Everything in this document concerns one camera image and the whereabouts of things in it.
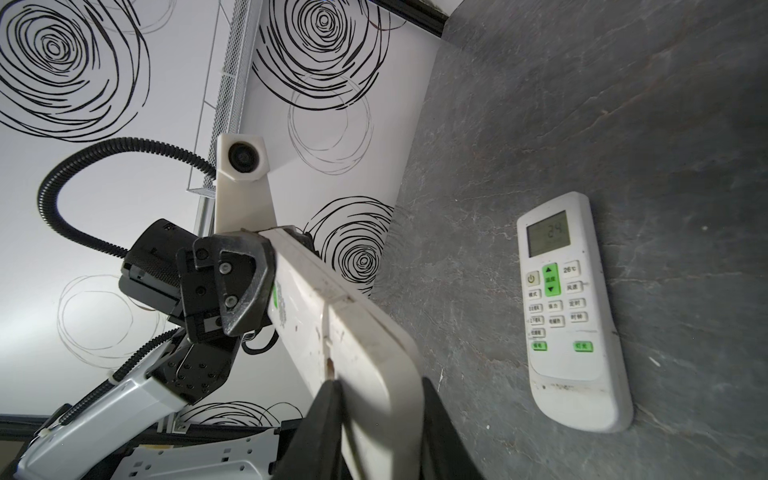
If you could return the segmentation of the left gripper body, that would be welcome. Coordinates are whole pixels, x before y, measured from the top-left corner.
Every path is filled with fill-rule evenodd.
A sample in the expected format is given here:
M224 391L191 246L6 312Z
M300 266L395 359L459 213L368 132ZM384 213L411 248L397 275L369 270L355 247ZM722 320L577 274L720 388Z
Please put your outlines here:
M129 249L121 273L122 293L168 315L194 344L257 334L271 324L276 258L256 232L197 237L160 219Z

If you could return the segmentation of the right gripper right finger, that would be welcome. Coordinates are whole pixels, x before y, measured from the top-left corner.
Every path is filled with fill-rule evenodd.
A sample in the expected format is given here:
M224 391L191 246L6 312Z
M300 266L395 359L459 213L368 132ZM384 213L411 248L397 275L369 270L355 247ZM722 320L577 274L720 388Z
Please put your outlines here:
M424 390L421 479L481 480L483 475L454 427L436 388L427 377Z

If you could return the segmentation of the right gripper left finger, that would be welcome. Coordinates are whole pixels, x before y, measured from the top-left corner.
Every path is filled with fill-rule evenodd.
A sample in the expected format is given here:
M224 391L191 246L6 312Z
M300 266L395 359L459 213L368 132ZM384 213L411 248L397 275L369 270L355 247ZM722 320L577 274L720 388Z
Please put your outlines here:
M343 414L341 382L324 382L306 416L280 429L272 478L344 479Z

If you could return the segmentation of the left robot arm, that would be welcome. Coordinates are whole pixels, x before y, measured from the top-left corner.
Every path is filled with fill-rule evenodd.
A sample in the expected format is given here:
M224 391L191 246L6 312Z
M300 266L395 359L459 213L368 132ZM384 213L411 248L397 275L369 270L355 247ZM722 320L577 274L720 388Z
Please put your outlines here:
M123 258L120 290L178 324L41 427L15 479L81 479L145 429L228 379L242 338L267 325L270 242L248 231L204 238L161 219Z

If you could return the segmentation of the white remote with batteries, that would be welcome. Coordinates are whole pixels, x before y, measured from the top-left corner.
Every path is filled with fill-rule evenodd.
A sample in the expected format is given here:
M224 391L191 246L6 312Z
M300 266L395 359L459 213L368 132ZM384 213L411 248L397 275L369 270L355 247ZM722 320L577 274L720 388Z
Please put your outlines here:
M425 410L413 339L287 230L262 232L276 257L269 317L313 395L342 388L341 453L355 479L417 479Z

